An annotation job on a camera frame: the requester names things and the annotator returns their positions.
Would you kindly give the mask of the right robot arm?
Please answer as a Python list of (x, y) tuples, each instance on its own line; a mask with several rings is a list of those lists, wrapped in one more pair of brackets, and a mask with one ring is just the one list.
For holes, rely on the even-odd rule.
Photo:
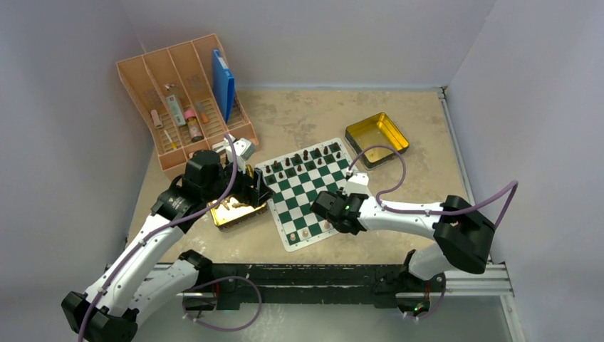
[(444, 202), (416, 204), (322, 191), (311, 211), (343, 234), (389, 230), (431, 239), (428, 247), (408, 254), (407, 266), (400, 270), (400, 281), (410, 290), (453, 269), (483, 274), (496, 231), (493, 222), (456, 195)]

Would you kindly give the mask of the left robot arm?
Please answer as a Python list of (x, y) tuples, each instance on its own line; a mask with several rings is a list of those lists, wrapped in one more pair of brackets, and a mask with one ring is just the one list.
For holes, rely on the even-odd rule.
[(147, 317), (179, 292), (239, 280), (235, 274), (216, 274), (214, 263), (192, 250), (163, 274), (147, 276), (200, 217), (227, 198), (256, 208), (273, 195), (262, 170), (252, 169), (239, 153), (231, 152), (223, 163), (217, 152), (195, 152), (184, 173), (159, 195), (135, 240), (84, 292), (71, 291), (62, 300), (78, 340), (131, 341)]

